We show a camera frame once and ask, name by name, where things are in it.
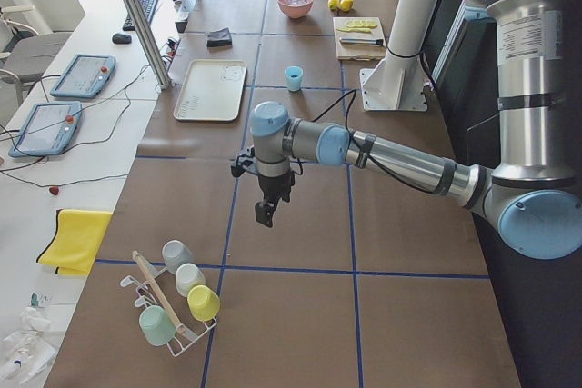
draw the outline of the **yellow mug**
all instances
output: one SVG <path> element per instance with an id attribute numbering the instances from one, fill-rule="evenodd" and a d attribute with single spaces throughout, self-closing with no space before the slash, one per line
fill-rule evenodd
<path id="1" fill-rule="evenodd" d="M 188 293 L 188 306 L 199 322 L 212 320 L 220 309 L 220 297 L 206 285 L 197 285 Z"/>

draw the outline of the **small container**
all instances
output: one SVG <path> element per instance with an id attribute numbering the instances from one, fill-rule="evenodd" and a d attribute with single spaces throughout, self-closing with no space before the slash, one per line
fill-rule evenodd
<path id="1" fill-rule="evenodd" d="M 139 327 L 147 341 L 155 346 L 169 343 L 176 334 L 170 316 L 161 306 L 148 306 L 139 315 Z"/>
<path id="2" fill-rule="evenodd" d="M 301 81 L 303 81 L 303 68 L 291 65 L 285 69 L 285 79 L 287 90 L 294 93 L 301 89 Z"/>
<path id="3" fill-rule="evenodd" d="M 162 248 L 162 257 L 167 271 L 176 274 L 178 267 L 186 263 L 194 263 L 194 256 L 184 243 L 178 240 L 168 241 Z"/>
<path id="4" fill-rule="evenodd" d="M 188 293 L 188 306 L 199 322 L 208 322 L 220 309 L 220 297 L 206 285 L 197 285 Z"/>
<path id="5" fill-rule="evenodd" d="M 276 0 L 279 9 L 289 18 L 305 17 L 311 10 L 314 0 Z"/>
<path id="6" fill-rule="evenodd" d="M 206 285 L 206 278 L 200 269 L 192 264 L 182 264 L 176 270 L 176 290 L 187 297 L 190 290 L 197 285 Z"/>

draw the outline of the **tablet screen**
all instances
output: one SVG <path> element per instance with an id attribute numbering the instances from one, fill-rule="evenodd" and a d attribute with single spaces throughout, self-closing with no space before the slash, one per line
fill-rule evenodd
<path id="1" fill-rule="evenodd" d="M 59 93 L 84 93 L 91 90 L 95 79 L 101 75 L 101 67 L 105 64 L 106 57 L 79 56 L 66 73 L 57 91 Z"/>
<path id="2" fill-rule="evenodd" d="M 70 109 L 69 104 L 39 105 L 21 137 L 18 150 L 27 153 L 52 149 Z"/>

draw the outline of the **yellow cloth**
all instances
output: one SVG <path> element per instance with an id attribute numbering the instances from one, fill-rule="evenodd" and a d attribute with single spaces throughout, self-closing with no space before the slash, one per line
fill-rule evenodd
<path id="1" fill-rule="evenodd" d="M 61 209 L 53 240 L 36 258 L 62 275 L 88 275 L 111 220 L 105 211 Z"/>

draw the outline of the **white mug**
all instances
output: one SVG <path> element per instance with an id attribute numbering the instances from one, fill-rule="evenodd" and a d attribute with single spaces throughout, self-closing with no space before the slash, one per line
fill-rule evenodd
<path id="1" fill-rule="evenodd" d="M 171 274 L 176 274 L 180 265 L 194 262 L 194 256 L 190 252 L 190 249 L 178 240 L 168 241 L 164 244 L 162 257 L 164 258 L 167 271 Z"/>
<path id="2" fill-rule="evenodd" d="M 192 263 L 180 265 L 176 271 L 176 290 L 178 293 L 187 297 L 190 290 L 197 285 L 206 285 L 206 278 L 200 269 Z"/>

